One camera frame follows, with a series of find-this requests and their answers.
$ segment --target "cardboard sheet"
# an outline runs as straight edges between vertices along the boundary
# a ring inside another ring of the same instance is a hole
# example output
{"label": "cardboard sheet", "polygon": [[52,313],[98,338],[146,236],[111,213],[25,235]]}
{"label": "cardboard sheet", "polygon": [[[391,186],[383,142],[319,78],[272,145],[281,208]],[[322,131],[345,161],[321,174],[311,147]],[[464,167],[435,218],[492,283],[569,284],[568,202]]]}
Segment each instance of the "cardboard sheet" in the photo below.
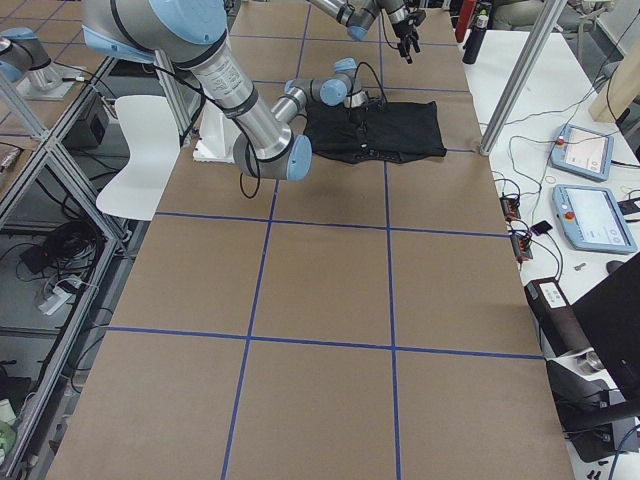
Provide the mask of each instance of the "cardboard sheet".
{"label": "cardboard sheet", "polygon": [[454,151],[317,158],[253,202],[233,165],[183,153],[49,478],[572,478],[447,14],[412,66],[378,26],[361,44],[342,29],[246,2],[231,40],[270,104],[368,58],[423,89],[394,98],[442,105]]}

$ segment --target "wire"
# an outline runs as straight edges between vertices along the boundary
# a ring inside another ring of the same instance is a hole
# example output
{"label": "wire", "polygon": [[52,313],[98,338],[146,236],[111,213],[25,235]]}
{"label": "wire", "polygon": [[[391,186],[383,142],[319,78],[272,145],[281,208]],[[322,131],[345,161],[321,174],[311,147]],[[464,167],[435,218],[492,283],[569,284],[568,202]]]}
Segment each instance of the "wire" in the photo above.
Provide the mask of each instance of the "wire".
{"label": "wire", "polygon": [[391,44],[391,42],[389,41],[389,37],[387,37],[387,28],[385,26],[385,20],[386,20],[386,16],[382,15],[382,33],[384,33],[384,41],[387,42],[387,45],[389,45],[389,47],[392,50],[398,50],[398,47],[394,46]]}
{"label": "wire", "polygon": [[640,168],[640,165],[632,165],[630,163],[616,162],[615,160],[611,160],[611,165],[615,165],[616,167],[622,167],[622,168]]}
{"label": "wire", "polygon": [[564,257],[562,256],[562,250],[560,249],[555,239],[551,236],[549,232],[545,232],[545,235],[549,237],[549,240],[553,242],[553,245],[556,247],[556,250],[558,250],[558,256],[560,257],[560,267],[558,268],[558,277],[556,278],[556,281],[560,282],[560,278],[562,278],[562,272],[564,270]]}
{"label": "wire", "polygon": [[[91,350],[92,350],[96,345],[98,345],[98,344],[99,344],[103,339],[104,339],[104,335],[102,335],[101,337],[98,337],[98,338],[97,338],[97,339],[96,339],[96,340],[95,340],[91,345],[89,345],[89,346],[85,349],[85,351],[84,351],[84,352],[82,352],[82,353],[80,354],[80,357],[78,358],[78,365],[80,364],[80,362],[82,361],[82,359],[83,359],[84,357],[86,357],[86,356],[87,356],[87,354],[88,354],[88,353],[89,353],[89,352],[90,352],[90,351],[91,351]],[[76,393],[78,393],[78,394],[80,394],[80,393],[82,393],[82,391],[81,391],[81,390],[78,390],[78,388],[76,387],[76,385],[75,385],[75,383],[74,383],[74,379],[75,379],[76,373],[77,373],[78,371],[79,371],[78,369],[75,369],[75,370],[73,371],[73,373],[71,374],[71,377],[70,377],[70,381],[71,381],[71,388],[73,389],[73,391],[74,391],[74,392],[76,392]]]}
{"label": "wire", "polygon": [[7,248],[4,252],[2,252],[2,255],[0,255],[0,262],[2,260],[4,260],[4,257],[6,257],[9,252],[11,252],[12,250],[23,246],[23,245],[30,245],[32,247],[39,247],[40,245],[38,245],[37,243],[30,243],[30,242],[21,242],[21,243],[16,243],[15,245],[13,245],[12,247]]}
{"label": "wire", "polygon": [[[203,98],[205,98],[207,101],[211,102],[213,105],[215,105],[216,107],[220,108],[220,106],[215,101],[215,99],[213,99],[210,96],[208,96],[204,92],[204,89],[202,87],[200,87],[200,88],[194,87],[189,82],[186,82],[185,80],[181,79],[180,77],[178,77],[175,73],[171,72],[170,70],[166,70],[166,69],[164,69],[162,67],[159,67],[157,65],[151,65],[151,67],[154,68],[155,70],[159,70],[159,71],[164,72],[167,75],[173,77],[179,84],[184,85],[185,87],[193,90],[194,92],[196,92],[197,94],[199,94]],[[254,199],[258,195],[258,192],[260,191],[260,184],[261,184],[260,160],[258,159],[258,155],[256,154],[256,151],[255,151],[255,148],[253,146],[253,143],[251,143],[251,140],[249,139],[249,136],[247,135],[247,132],[245,131],[244,127],[240,124],[240,122],[236,121],[235,119],[233,120],[233,122],[236,124],[238,129],[242,132],[242,134],[247,139],[247,148],[245,149],[245,162],[246,162],[247,169],[249,170],[249,172],[253,173],[253,167],[251,166],[251,155],[253,155],[253,158],[254,158],[255,163],[256,163],[256,172],[255,172],[254,176],[255,176],[255,178],[258,179],[258,182],[256,184],[256,188],[253,191],[253,193],[248,194],[246,192],[246,190],[244,189],[244,182],[243,182],[244,173],[240,173],[240,191],[242,192],[242,195],[244,195],[246,198],[251,200],[251,199]]]}
{"label": "wire", "polygon": [[245,164],[247,165],[247,170],[249,170],[249,172],[251,172],[252,175],[254,175],[253,167],[251,167],[252,155],[253,155],[253,159],[256,162],[256,171],[255,171],[254,177],[257,178],[258,181],[256,182],[256,188],[253,191],[253,193],[248,194],[245,191],[244,182],[243,182],[244,172],[240,172],[240,191],[242,192],[242,195],[245,196],[245,198],[247,198],[248,200],[253,200],[254,198],[256,198],[256,195],[258,195],[258,192],[260,191],[260,184],[262,183],[262,178],[260,175],[260,160],[258,160],[258,155],[256,154],[256,150],[255,148],[253,148],[253,143],[251,143],[251,140],[249,139],[244,127],[240,124],[240,122],[237,122],[236,120],[234,120],[233,123],[236,124],[236,127],[238,127],[238,129],[242,132],[242,134],[247,139],[247,145],[244,149],[244,161],[245,161]]}
{"label": "wire", "polygon": [[79,148],[74,148],[74,149],[70,149],[72,152],[78,152],[81,153],[82,155],[86,156],[87,158],[90,158],[91,160],[93,160],[94,162],[102,165],[104,168],[106,168],[109,171],[112,172],[119,172],[120,170],[118,168],[112,167],[111,165],[108,165],[106,163],[104,163],[102,160],[100,160],[96,155],[87,152],[86,150],[82,150]]}
{"label": "wire", "polygon": [[28,149],[28,148],[26,148],[26,149],[25,149],[24,147],[21,147],[21,146],[19,146],[19,145],[14,145],[13,143],[0,142],[0,145],[6,145],[6,146],[8,146],[8,147],[19,148],[20,150],[29,150],[29,151],[33,151],[33,150]]}
{"label": "wire", "polygon": [[[387,103],[387,94],[384,91],[384,87],[382,86],[382,82],[380,81],[380,79],[378,78],[378,74],[376,73],[375,69],[367,62],[360,62],[358,63],[358,66],[356,67],[356,71],[354,74],[354,79],[358,78],[358,72],[360,71],[360,67],[365,66],[369,69],[369,71],[371,72],[371,74],[373,75],[374,80],[376,81],[376,84],[378,85],[378,88],[380,89],[380,95],[382,96],[382,99],[384,101],[384,103]],[[351,92],[353,93],[353,83],[351,85]]]}
{"label": "wire", "polygon": [[556,261],[556,273],[553,276],[554,278],[557,278],[561,272],[562,272],[562,264],[560,263],[560,259],[556,256],[555,253],[553,253],[549,248],[547,248],[545,245],[543,245],[542,243],[534,240],[533,238],[531,239],[531,243],[535,243],[536,245],[538,245],[540,248],[546,250],[547,252],[549,252],[549,254],[553,257],[553,259]]}
{"label": "wire", "polygon": [[[515,199],[516,199],[516,203],[518,206],[520,206],[520,195],[521,195],[521,191],[520,191],[520,186],[514,182],[513,180],[511,180],[510,178],[506,178],[506,177],[502,177],[502,178],[495,178],[493,180],[494,183],[497,182],[502,182],[502,191],[500,193],[500,196],[502,197],[507,197],[509,198],[509,195],[515,195]],[[514,187],[516,187],[517,193],[504,193],[504,188],[506,187],[507,183],[510,183],[511,185],[513,185]]]}
{"label": "wire", "polygon": [[49,192],[49,190],[47,190],[47,187],[45,187],[40,180],[36,178],[35,182],[36,182],[36,185],[40,187],[40,189],[44,192],[44,194],[47,197],[49,197],[54,203],[57,203],[58,205],[60,205],[60,208],[62,209],[62,214],[66,218],[71,220],[71,219],[78,219],[82,216],[78,212],[73,210],[71,207],[69,207],[64,201],[58,200],[56,197],[54,197],[53,194]]}
{"label": "wire", "polygon": [[84,68],[79,68],[79,67],[72,67],[71,65],[67,65],[65,63],[59,62],[59,61],[55,61],[54,62],[56,65],[60,65],[61,67],[66,67],[66,68],[70,68],[72,70],[78,70],[79,72],[83,72],[86,73],[87,75],[91,75],[92,78],[95,78],[96,81],[100,82],[102,85],[104,85],[104,88],[106,88],[109,93],[111,94],[111,96],[113,98],[118,98],[118,96],[113,92],[113,90],[111,90],[111,88],[109,88],[109,85],[106,84],[106,82],[104,80],[102,80],[98,75],[96,75],[95,73],[91,73],[88,70],[85,70]]}
{"label": "wire", "polygon": [[618,458],[620,457],[620,453],[622,453],[622,447],[624,446],[624,443],[629,439],[629,437],[633,433],[637,432],[638,430],[640,430],[640,425],[635,425],[634,427],[629,429],[629,431],[625,434],[624,437],[622,437],[622,440],[620,441],[618,448],[616,448],[616,455],[615,457],[613,457],[613,463],[611,464],[611,470],[609,470],[608,480],[613,480],[613,473],[615,472],[616,466],[618,465]]}
{"label": "wire", "polygon": [[183,80],[182,78],[180,78],[179,76],[177,76],[174,72],[164,69],[162,67],[159,67],[157,65],[153,65],[150,64],[151,68],[153,68],[154,70],[159,70],[161,72],[166,73],[167,75],[173,77],[173,79],[178,82],[180,85],[184,85],[185,87],[189,88],[190,90],[193,90],[194,92],[196,92],[199,95],[202,95],[204,98],[206,98],[208,101],[210,101],[211,103],[213,103],[216,107],[218,107],[218,103],[211,98],[209,95],[207,95],[206,93],[204,93],[204,89],[202,88],[202,86],[200,88],[196,88],[193,85],[191,85],[189,82]]}

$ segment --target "power adapter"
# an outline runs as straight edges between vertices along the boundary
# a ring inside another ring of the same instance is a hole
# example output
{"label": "power adapter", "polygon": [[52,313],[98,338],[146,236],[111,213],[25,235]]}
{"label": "power adapter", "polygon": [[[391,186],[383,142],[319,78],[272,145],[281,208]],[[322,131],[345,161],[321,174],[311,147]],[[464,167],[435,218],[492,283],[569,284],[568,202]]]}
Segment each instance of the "power adapter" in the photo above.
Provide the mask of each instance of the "power adapter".
{"label": "power adapter", "polygon": [[40,245],[33,245],[20,254],[20,259],[34,275],[51,264],[49,252]]}

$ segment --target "power strip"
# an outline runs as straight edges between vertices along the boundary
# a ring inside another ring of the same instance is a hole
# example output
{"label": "power strip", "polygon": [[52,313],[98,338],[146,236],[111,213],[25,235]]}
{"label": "power strip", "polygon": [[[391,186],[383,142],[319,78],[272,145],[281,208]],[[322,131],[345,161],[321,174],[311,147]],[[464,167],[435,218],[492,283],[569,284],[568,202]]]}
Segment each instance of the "power strip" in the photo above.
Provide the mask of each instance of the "power strip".
{"label": "power strip", "polygon": [[75,275],[60,280],[56,283],[55,287],[53,287],[52,294],[47,297],[42,304],[38,305],[38,310],[45,315],[53,315],[67,300],[78,292],[83,283],[84,282]]}

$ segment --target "electronic device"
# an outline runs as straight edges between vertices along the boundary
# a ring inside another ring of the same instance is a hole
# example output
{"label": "electronic device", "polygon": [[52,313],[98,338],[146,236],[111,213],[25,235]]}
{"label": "electronic device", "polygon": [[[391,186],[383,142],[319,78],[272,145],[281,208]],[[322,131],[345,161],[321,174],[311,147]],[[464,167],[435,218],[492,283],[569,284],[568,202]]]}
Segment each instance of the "electronic device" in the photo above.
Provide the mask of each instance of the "electronic device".
{"label": "electronic device", "polygon": [[575,125],[565,125],[551,148],[551,165],[603,182],[609,178],[613,139]]}
{"label": "electronic device", "polygon": [[84,282],[75,275],[70,275],[60,280],[53,287],[51,295],[47,297],[42,304],[38,305],[38,310],[45,315],[53,315],[67,300],[78,292],[78,289],[83,283]]}
{"label": "electronic device", "polygon": [[[573,312],[620,389],[609,391],[595,385],[596,390],[588,391],[594,382],[566,372],[555,381],[550,375],[554,394],[563,398],[557,404],[562,425],[565,431],[583,433],[572,438],[573,444],[580,458],[593,461],[611,455],[640,416],[640,255],[577,300]],[[637,451],[637,437],[629,437],[623,449]]]}
{"label": "electronic device", "polygon": [[621,254],[637,250],[611,190],[556,185],[552,198],[562,230],[577,250]]}
{"label": "electronic device", "polygon": [[555,278],[532,280],[524,293],[555,355],[591,347]]}
{"label": "electronic device", "polygon": [[67,148],[95,148],[102,143],[108,126],[107,112],[100,97],[94,94],[62,143]]}

